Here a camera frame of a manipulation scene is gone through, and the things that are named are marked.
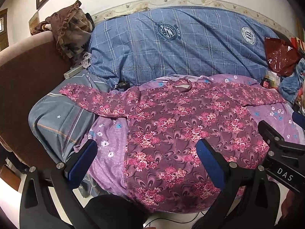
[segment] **white circular emblem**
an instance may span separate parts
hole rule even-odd
[[[251,45],[254,45],[256,42],[255,33],[249,27],[242,28],[242,36],[243,38]]]

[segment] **sofa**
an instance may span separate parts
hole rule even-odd
[[[55,166],[28,124],[33,105],[64,80],[71,67],[51,31],[30,36],[0,52],[0,143],[28,166]]]

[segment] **small bottle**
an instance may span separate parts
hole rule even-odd
[[[269,79],[264,77],[262,82],[260,83],[261,86],[263,86],[266,89],[269,89]]]

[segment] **red plastic bag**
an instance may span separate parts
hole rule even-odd
[[[265,52],[269,69],[283,77],[292,75],[295,65],[301,60],[291,42],[281,39],[265,38]]]

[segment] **blue plaid fabric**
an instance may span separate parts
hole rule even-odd
[[[266,73],[263,24],[238,13],[201,6],[156,8],[106,20],[94,29],[89,71],[114,87],[141,85],[171,74]]]

